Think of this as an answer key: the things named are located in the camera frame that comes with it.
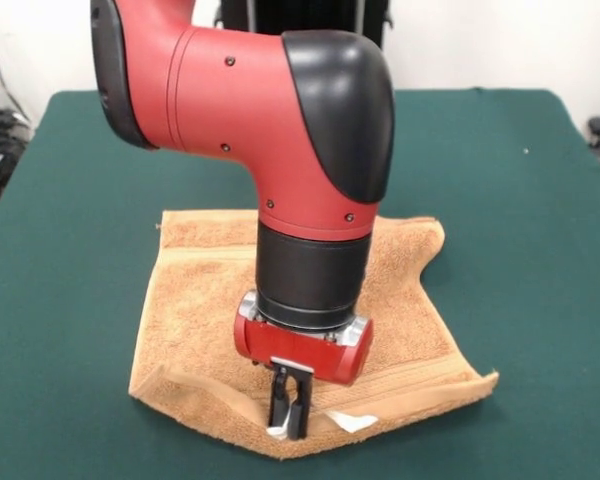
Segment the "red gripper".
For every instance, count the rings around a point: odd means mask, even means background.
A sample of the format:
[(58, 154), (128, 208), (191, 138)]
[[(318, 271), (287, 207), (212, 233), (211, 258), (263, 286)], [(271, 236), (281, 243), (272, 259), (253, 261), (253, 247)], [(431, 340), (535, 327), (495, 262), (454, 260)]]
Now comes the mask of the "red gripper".
[(292, 374), (296, 398), (290, 406), (287, 369), (273, 366), (268, 427), (287, 430), (290, 440), (307, 436), (313, 375), (328, 383), (353, 384), (362, 372), (373, 337), (374, 323), (364, 317), (356, 317), (346, 328), (336, 331), (334, 340), (324, 334), (295, 332), (241, 314), (234, 322), (234, 343), (241, 356), (267, 366), (278, 363), (307, 371)]

